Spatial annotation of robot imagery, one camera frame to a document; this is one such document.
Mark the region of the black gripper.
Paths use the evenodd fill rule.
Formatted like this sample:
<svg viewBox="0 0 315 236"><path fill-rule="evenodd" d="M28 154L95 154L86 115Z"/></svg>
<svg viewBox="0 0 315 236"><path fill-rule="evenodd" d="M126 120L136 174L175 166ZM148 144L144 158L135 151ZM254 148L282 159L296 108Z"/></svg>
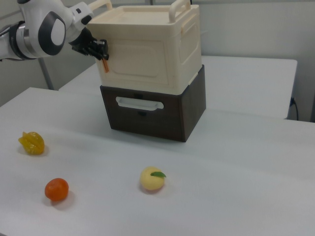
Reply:
<svg viewBox="0 0 315 236"><path fill-rule="evenodd" d="M72 46L74 51L85 56L90 55L98 60L109 59L107 40L98 40L97 45L99 51L96 51L96 38L92 36L91 32L87 28L83 28L79 36L75 40L69 42L69 44Z"/></svg>

